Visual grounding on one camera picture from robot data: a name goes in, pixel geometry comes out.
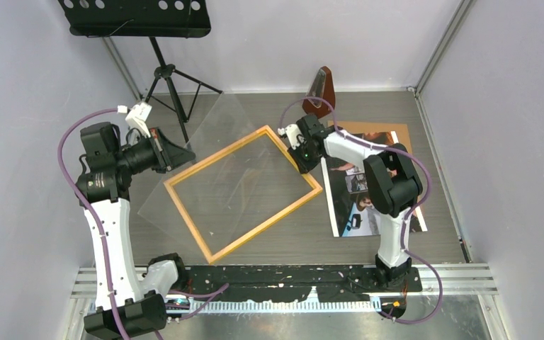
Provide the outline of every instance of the black music stand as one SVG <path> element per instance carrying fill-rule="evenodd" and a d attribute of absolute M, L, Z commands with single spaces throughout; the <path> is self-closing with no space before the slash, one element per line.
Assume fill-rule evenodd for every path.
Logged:
<path fill-rule="evenodd" d="M 222 93 L 221 90 L 208 85 L 184 72 L 180 72 L 173 64 L 166 64 L 162 51 L 155 37 L 202 38 L 211 30 L 210 17 L 205 0 L 58 0 L 69 21 L 69 31 L 73 35 L 89 38 L 107 38 L 110 36 L 149 37 L 159 67 L 155 69 L 155 78 L 149 92 L 144 98 L 160 102 L 176 112 L 185 142 L 188 135 L 184 123 L 191 118 L 193 107 L 201 86 Z M 188 115 L 180 102 L 178 92 L 172 81 L 172 74 L 185 77 L 197 83 L 197 91 L 193 97 Z M 165 79 L 174 107 L 153 97 L 153 90 L 160 79 Z"/>

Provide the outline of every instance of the white wall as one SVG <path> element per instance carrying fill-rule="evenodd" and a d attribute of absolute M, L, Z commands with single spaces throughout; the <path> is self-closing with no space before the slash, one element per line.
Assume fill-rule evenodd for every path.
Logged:
<path fill-rule="evenodd" d="M 338 90 L 413 86 L 459 2 L 208 1 L 209 35 L 159 44 L 168 63 L 223 90 L 305 91 L 324 65 Z M 149 40 L 114 41 L 138 86 L 149 87 L 159 66 Z M 196 87 L 181 78 L 176 85 Z M 156 92 L 165 91 L 162 82 Z"/>
<path fill-rule="evenodd" d="M 0 1 L 0 339 L 56 338 L 78 267 L 93 257 L 57 143 L 119 103 L 132 95 L 102 42 L 71 36 L 57 1 Z M 72 135 L 74 177 L 80 154 Z"/>
<path fill-rule="evenodd" d="M 423 100 L 514 339 L 544 339 L 544 1 L 477 1 Z"/>

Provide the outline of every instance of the photograph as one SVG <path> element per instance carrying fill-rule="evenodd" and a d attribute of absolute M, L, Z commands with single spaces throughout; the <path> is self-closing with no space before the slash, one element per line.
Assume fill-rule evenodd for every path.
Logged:
<path fill-rule="evenodd" d="M 407 125 L 338 122 L 338 126 L 352 135 L 373 142 L 391 146 L 403 144 L 408 151 L 410 145 Z M 368 183 L 364 169 L 342 159 L 326 157 L 322 159 L 324 187 L 327 194 L 332 232 L 335 237 L 380 235 L 380 212 L 368 195 Z M 412 214 L 410 232 L 427 231 L 420 207 Z"/>

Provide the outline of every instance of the wooden frame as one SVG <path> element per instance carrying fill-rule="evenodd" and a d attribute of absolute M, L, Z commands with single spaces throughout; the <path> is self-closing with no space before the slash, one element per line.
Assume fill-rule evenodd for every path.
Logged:
<path fill-rule="evenodd" d="M 176 190 L 174 190 L 174 186 L 180 183 L 181 181 L 187 179 L 188 177 L 194 175 L 198 171 L 203 170 L 204 168 L 210 166 L 211 164 L 214 164 L 215 162 L 221 160 L 222 158 L 228 156 L 229 154 L 237 151 L 241 147 L 263 136 L 268 136 L 272 140 L 272 142 L 274 142 L 274 144 L 279 148 L 279 150 L 285 155 L 285 157 L 287 157 L 289 162 L 295 167 L 295 170 L 298 170 L 297 164 L 295 164 L 295 162 L 293 161 L 293 158 L 289 155 L 288 151 L 286 150 L 287 147 L 285 146 L 285 143 L 283 143 L 283 141 L 276 135 L 276 133 L 274 133 L 274 131 L 272 131 L 272 129 L 269 126 L 265 125 L 263 127 L 260 127 L 255 132 L 241 138 L 240 140 L 237 140 L 231 145 L 225 147 L 224 149 L 221 149 L 220 151 L 209 156 L 208 158 L 198 162 L 197 164 L 194 164 L 193 166 L 189 167 L 188 169 L 182 171 L 181 173 L 175 175 L 174 177 L 164 182 L 166 190 L 168 191 L 168 193 L 170 194 L 170 197 L 174 201 L 174 204 L 178 208 L 178 211 L 180 212 L 182 218 L 184 219 L 184 222 L 186 223 L 188 229 L 191 231 L 191 234 L 195 238 L 195 241 L 197 241 L 197 245 L 203 252 L 205 259 L 208 260 L 208 263 L 210 264 L 228 255 L 229 253 L 234 251 L 236 248 L 245 244 L 250 239 L 254 238 L 257 234 L 268 229 L 271 225 L 278 222 L 280 219 L 282 219 L 286 215 L 292 213 L 294 210 L 304 205 L 309 200 L 311 200 L 312 198 L 314 198 L 315 196 L 317 196 L 319 193 L 322 192 L 322 187 L 320 186 L 320 184 L 318 184 L 318 182 L 314 179 L 312 175 L 303 174 L 302 177 L 304 178 L 304 180 L 312 187 L 312 190 L 309 193 L 306 193 L 304 196 L 302 196 L 295 202 L 291 203 L 288 207 L 282 209 L 280 212 L 277 212 L 274 216 L 268 218 L 266 221 L 264 221 L 260 225 L 249 230 L 245 235 L 234 240 L 233 242 L 225 246 L 219 252 L 212 254 L 210 248 L 207 246 L 207 244 L 205 243 L 205 240 L 201 236 L 199 229 L 197 228 L 197 226 L 195 226 L 193 219 L 191 218 L 191 216 L 189 216 L 188 212 L 186 211 L 186 208 L 184 208 L 184 204 L 181 202 L 180 197 L 178 196 L 178 193 L 176 192 Z"/>

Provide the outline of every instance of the transparent plastic sheet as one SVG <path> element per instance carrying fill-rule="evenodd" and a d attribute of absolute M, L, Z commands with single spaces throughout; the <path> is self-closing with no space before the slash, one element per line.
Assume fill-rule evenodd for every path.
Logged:
<path fill-rule="evenodd" d="M 259 128 L 250 123 L 236 96 L 225 93 L 188 144 L 198 163 Z M 164 175 L 138 213 L 172 237 L 174 244 L 182 245 L 178 251 L 182 251 L 187 263 L 196 264 L 205 262 L 204 255 L 165 185 L 190 166 L 185 164 Z M 266 135 L 191 174 L 173 188 L 212 254 L 312 190 Z"/>

